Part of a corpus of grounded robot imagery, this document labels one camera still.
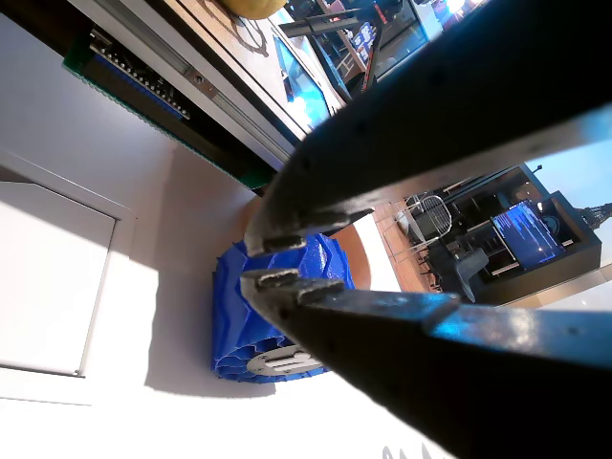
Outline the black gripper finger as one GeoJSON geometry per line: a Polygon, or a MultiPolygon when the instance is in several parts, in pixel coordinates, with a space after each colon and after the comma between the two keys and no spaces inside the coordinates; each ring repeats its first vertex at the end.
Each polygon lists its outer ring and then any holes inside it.
{"type": "Polygon", "coordinates": [[[458,458],[607,458],[611,316],[249,271],[253,309],[458,458]]]}
{"type": "Polygon", "coordinates": [[[244,240],[299,248],[380,203],[610,137],[610,3],[490,1],[309,134],[244,240]]]}

